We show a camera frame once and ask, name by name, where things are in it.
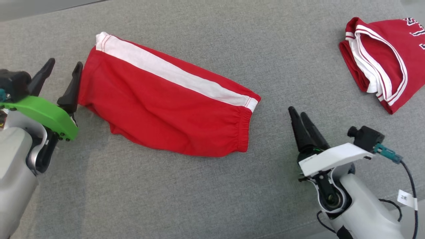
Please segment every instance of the gray fabric surface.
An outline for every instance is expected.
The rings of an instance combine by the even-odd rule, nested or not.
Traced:
[[[247,153],[184,156],[135,145],[80,107],[12,238],[301,238],[324,230],[309,183],[298,183],[287,108],[306,111],[331,145],[351,125],[386,135],[424,196],[425,89],[396,114],[361,93],[338,50],[346,23],[403,18],[398,0],[172,3],[111,0],[0,23],[0,66],[56,66],[41,95],[56,102],[101,31],[178,57],[258,93]],[[357,162],[377,197],[410,185],[383,158]]]

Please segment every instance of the white label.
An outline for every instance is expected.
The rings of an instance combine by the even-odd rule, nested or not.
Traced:
[[[405,191],[399,189],[399,195],[397,197],[397,201],[406,206],[414,208],[415,210],[418,210],[418,203],[417,203],[418,201],[410,193],[406,193]]]

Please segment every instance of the red jersey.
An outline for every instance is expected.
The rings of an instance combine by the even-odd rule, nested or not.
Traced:
[[[413,18],[364,23],[354,17],[340,43],[362,91],[394,114],[425,84],[425,29]]]

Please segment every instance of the cable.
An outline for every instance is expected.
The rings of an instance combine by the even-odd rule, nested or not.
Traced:
[[[396,207],[398,209],[398,211],[399,211],[399,218],[398,218],[397,221],[400,222],[401,221],[401,217],[402,217],[401,208],[395,202],[393,202],[391,200],[386,200],[386,199],[382,199],[382,198],[380,198],[379,200],[381,202],[391,203],[392,205],[394,205],[394,207]]]
[[[317,220],[319,221],[319,223],[320,223],[322,226],[324,226],[326,229],[328,229],[329,231],[331,231],[331,232],[333,232],[333,233],[335,233],[335,234],[336,234],[336,232],[335,232],[332,228],[330,228],[330,227],[326,226],[326,225],[325,225],[322,221],[320,221],[320,218],[319,218],[320,213],[322,213],[322,211],[319,211],[319,212],[316,214],[316,217],[317,217]]]
[[[417,200],[417,198],[416,198],[416,189],[415,189],[415,184],[413,182],[412,174],[410,173],[409,168],[403,162],[403,160],[400,160],[400,163],[403,165],[404,169],[407,172],[407,175],[409,176],[410,184],[412,185],[413,198],[414,198],[414,200]],[[415,230],[413,232],[413,237],[412,238],[413,239],[416,239],[417,234],[418,234],[418,210],[417,210],[417,208],[415,208]]]

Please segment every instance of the white trim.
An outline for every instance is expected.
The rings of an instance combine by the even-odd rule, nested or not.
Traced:
[[[216,82],[190,74],[170,62],[106,32],[96,35],[96,50],[211,99],[230,105],[244,106],[252,112],[258,104],[257,100],[249,96],[238,94]]]
[[[369,80],[369,87],[366,90],[367,93],[382,93],[379,74],[373,68],[373,66],[363,59],[360,54],[359,45],[356,39],[349,39],[350,49],[353,53],[354,61],[356,62],[359,69],[365,74],[366,78]]]
[[[365,60],[367,60],[373,66],[373,68],[378,72],[378,76],[379,76],[378,79],[381,81],[382,91],[385,90],[384,98],[387,99],[387,98],[391,97],[391,92],[392,92],[392,88],[393,88],[390,77],[384,71],[382,66],[371,55],[369,55],[369,53],[366,51],[365,47],[363,46],[363,43],[362,43],[362,40],[361,40],[361,37],[360,37],[360,33],[364,33],[364,32],[363,31],[356,31],[356,34],[355,34],[356,39],[357,39],[359,46],[360,46],[359,50],[360,50],[361,54],[363,54]]]
[[[404,90],[406,89],[406,85],[407,85],[407,82],[408,82],[406,65],[404,64],[404,61],[401,58],[401,56],[399,55],[399,53],[397,52],[397,50],[387,40],[385,40],[382,36],[380,36],[375,31],[373,31],[370,28],[365,27],[363,25],[357,25],[356,26],[356,32],[359,29],[364,30],[364,31],[362,31],[362,33],[365,33],[368,36],[372,37],[373,39],[376,39],[376,40],[381,41],[381,42],[385,43],[386,45],[388,45],[391,48],[391,50],[394,52],[397,60],[399,61],[400,69],[401,69],[401,72],[403,74],[403,80],[400,83],[397,91],[391,97],[386,99],[386,101],[388,102],[388,105],[391,106],[400,98],[400,96],[403,94]]]

